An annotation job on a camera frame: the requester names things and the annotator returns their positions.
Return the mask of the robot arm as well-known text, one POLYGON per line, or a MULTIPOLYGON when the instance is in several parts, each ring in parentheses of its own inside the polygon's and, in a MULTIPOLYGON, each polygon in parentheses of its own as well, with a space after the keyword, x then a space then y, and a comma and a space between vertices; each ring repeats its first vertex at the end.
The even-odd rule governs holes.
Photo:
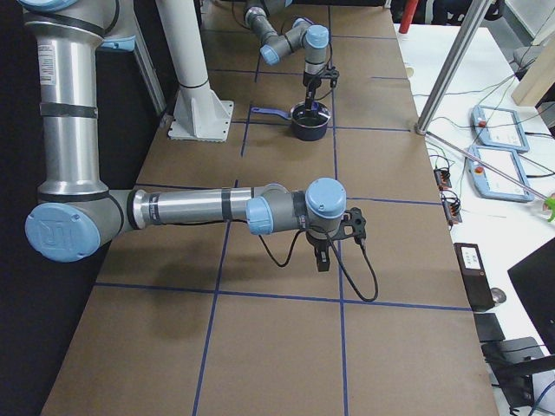
MULTIPOLYGON (((134 1, 17 1, 25 26, 36 37, 46 153, 46 180, 38 188, 39 205, 25 221, 30 245, 44 257, 70 263, 94 254, 116 236, 151 225, 203 225, 243 222, 263 235, 297 230, 290 253, 304 232, 318 271, 330 267, 333 241, 347 238, 346 191, 335 179, 313 181, 306 191, 279 184, 181 192, 110 191, 100 178, 97 49, 134 51, 138 24, 134 1)), ((180 84, 169 138, 225 142, 234 103, 221 101, 206 70, 193 1, 156 1, 180 84)), ((261 42, 260 55, 275 65, 304 51, 304 101, 289 113, 257 109, 291 122, 303 141, 320 140, 330 120, 316 99, 322 79, 333 88, 338 78, 329 66, 326 27, 298 18, 279 35, 268 17, 292 1, 245 1, 244 23, 261 42)))
POLYGON ((316 91, 327 66, 329 30, 306 18, 299 17, 291 29, 280 35, 269 17, 291 5, 291 1, 247 1, 243 18, 248 29, 260 41, 260 55, 268 65, 277 65, 299 49, 304 50, 304 80, 306 88, 304 109, 315 111, 316 91))

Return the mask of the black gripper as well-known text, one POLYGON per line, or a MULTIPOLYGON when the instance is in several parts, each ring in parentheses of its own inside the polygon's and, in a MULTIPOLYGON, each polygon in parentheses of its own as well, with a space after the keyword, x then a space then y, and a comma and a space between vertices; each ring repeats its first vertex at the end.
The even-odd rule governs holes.
POLYGON ((315 252, 315 259, 317 263, 317 271, 330 270, 330 239, 325 231, 315 231, 309 229, 306 231, 307 241, 312 245, 315 252))
POLYGON ((315 109, 317 102, 317 90, 322 85, 322 76, 318 74, 304 73, 303 85, 306 87, 306 95, 304 100, 304 109, 311 111, 315 109))

